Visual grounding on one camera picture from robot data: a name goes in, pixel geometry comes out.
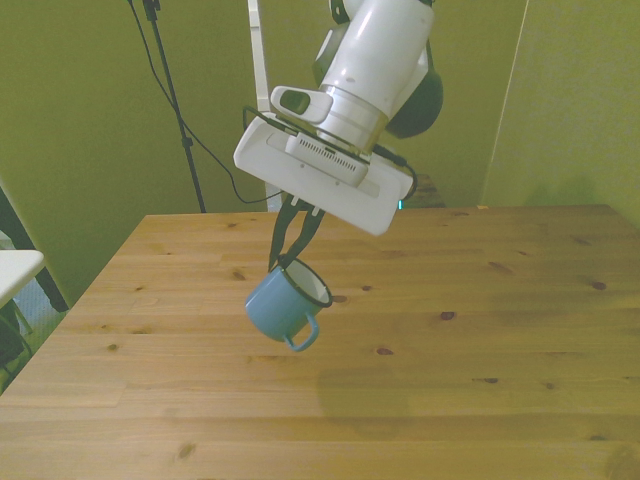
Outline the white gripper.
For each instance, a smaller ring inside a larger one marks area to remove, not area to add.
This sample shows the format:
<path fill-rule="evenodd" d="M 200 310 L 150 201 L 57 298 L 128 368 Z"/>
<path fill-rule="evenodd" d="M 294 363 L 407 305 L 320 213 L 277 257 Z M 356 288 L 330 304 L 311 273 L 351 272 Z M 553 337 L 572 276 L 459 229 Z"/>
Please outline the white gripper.
<path fill-rule="evenodd" d="M 285 196 L 276 217 L 269 270 L 277 263 L 287 229 L 299 211 L 297 198 L 319 209 L 306 213 L 299 237 L 282 255 L 283 265 L 290 265 L 308 246 L 323 220 L 324 211 L 372 235 L 383 234 L 399 201 L 409 193 L 413 183 L 411 176 L 377 154 L 371 157 L 359 184 L 347 181 L 345 176 L 323 172 L 295 157 L 287 148 L 300 138 L 308 137 L 302 133 L 294 136 L 256 118 L 234 152 L 234 162 L 239 169 L 291 194 Z"/>

